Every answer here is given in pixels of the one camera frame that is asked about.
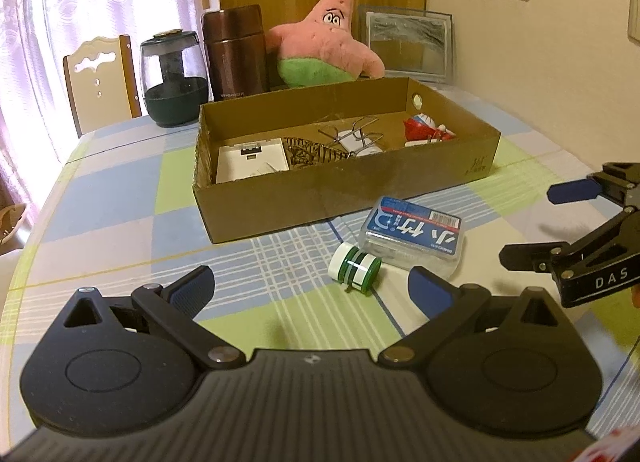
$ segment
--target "table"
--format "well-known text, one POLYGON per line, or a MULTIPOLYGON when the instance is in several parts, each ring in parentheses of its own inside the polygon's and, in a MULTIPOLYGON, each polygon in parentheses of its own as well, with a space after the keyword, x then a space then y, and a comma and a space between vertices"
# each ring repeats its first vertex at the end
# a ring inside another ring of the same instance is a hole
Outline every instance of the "table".
MULTIPOLYGON (((604 200, 552 206, 548 186, 589 168, 500 109, 453 87, 437 89, 502 132, 490 176, 416 199, 465 219, 452 283, 479 283, 500 294, 538 285, 557 296, 548 275, 502 269, 500 248, 574 241, 620 209, 604 200)), ((356 243, 368 211, 212 245, 191 191, 196 131, 196 125, 162 129, 141 117, 81 138, 25 246, 0 321, 0 452, 33 427, 20 398, 20 371, 79 286, 129 295, 143 283, 168 284, 210 265, 216 293, 196 320, 247 355, 256 347, 364 347, 376 356, 425 322, 402 270, 383 268, 372 297, 346 294, 327 276, 333 252, 341 241, 356 243)), ((628 291, 575 309, 570 318, 604 375, 591 432, 602 436, 640 422, 640 318, 628 291)))

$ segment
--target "blue label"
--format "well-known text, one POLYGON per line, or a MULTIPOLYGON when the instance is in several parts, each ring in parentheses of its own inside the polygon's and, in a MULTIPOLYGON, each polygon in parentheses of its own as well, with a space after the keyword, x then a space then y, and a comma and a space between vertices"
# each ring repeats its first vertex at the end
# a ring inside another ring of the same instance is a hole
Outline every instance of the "blue label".
POLYGON ((370 231, 455 255, 460 219, 411 202, 384 197, 367 225, 370 231))

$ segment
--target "barcode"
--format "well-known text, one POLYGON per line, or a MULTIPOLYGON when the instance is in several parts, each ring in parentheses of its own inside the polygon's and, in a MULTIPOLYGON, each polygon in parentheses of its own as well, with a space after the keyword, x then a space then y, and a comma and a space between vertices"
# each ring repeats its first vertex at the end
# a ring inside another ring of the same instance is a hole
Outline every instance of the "barcode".
POLYGON ((458 226, 460 225, 459 218, 452 217, 444 213, 439 213, 437 211, 432 211, 431 214, 429 215, 429 219, 432 222, 441 223, 442 225, 446 225, 447 227, 453 227, 454 229, 457 229, 458 226))

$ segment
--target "plush toy eyebrow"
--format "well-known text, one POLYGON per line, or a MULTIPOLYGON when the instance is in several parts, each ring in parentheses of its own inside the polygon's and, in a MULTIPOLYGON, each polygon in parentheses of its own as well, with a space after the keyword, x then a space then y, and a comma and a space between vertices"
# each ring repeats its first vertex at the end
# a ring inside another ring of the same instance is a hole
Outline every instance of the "plush toy eyebrow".
POLYGON ((342 10, 340 10, 339 8, 330 8, 327 10, 327 12, 332 12, 333 10, 337 10, 340 13, 340 16, 342 16, 342 19, 344 19, 344 14, 342 13, 342 10))

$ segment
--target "floral curtain pattern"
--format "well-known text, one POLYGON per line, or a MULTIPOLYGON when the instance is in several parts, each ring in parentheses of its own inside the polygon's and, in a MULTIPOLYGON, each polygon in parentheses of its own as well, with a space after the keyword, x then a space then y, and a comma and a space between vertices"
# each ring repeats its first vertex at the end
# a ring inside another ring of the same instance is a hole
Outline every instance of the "floral curtain pattern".
POLYGON ((200 11, 200 0, 0 0, 0 175, 15 201, 35 216, 78 141, 63 57, 96 36, 128 34, 139 77, 140 43, 199 31, 200 11))

